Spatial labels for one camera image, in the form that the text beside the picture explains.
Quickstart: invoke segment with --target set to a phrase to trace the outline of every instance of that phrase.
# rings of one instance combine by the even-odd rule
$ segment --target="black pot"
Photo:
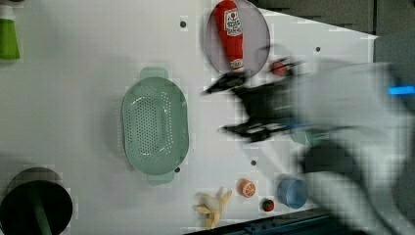
[[[44,235],[45,231],[55,235],[67,228],[72,200],[54,171],[25,170],[12,180],[9,191],[0,206],[0,225],[5,235]]]

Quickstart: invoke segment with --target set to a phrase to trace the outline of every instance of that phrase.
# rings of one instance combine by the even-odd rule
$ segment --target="green oval basket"
[[[187,103],[165,69],[144,68],[140,78],[122,102],[124,150],[151,184],[163,184],[189,150]]]

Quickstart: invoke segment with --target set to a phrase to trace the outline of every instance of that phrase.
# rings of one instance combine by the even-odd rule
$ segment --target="red object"
[[[232,0],[223,0],[214,8],[216,26],[232,71],[244,67],[242,23],[238,7]]]
[[[265,211],[265,212],[272,212],[273,210],[274,210],[274,202],[272,201],[272,200],[265,200],[263,203],[262,203],[262,209]]]
[[[271,65],[271,70],[274,75],[284,76],[288,68],[281,62],[274,62]]]

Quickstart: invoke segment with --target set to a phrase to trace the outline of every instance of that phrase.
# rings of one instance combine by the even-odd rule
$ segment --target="small blue bowl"
[[[284,177],[278,185],[277,198],[285,206],[292,209],[299,209],[307,201],[307,185],[303,180],[290,176]]]

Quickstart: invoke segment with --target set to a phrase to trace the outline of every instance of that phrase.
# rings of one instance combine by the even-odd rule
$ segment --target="ketchup label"
[[[242,24],[237,8],[225,11],[225,30],[229,36],[238,36],[242,33]]]
[[[236,59],[235,61],[231,62],[232,70],[240,68],[244,65],[241,59]]]

